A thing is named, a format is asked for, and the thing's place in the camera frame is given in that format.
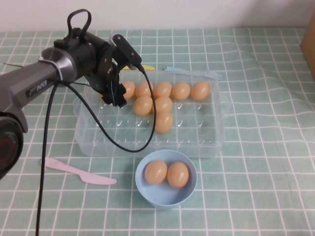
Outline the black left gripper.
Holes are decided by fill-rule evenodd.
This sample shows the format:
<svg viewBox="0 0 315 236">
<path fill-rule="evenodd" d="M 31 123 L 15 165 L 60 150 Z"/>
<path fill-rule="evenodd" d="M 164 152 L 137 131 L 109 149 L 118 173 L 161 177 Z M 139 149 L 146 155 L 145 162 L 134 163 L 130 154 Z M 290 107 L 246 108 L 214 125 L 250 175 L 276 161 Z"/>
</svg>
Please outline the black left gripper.
<svg viewBox="0 0 315 236">
<path fill-rule="evenodd" d="M 126 104 L 124 94 L 126 88 L 119 84 L 116 60 L 118 48 L 112 45 L 93 45 L 95 48 L 95 68 L 91 72 L 91 87 L 102 94 L 102 99 L 107 105 L 123 107 Z"/>
</svg>

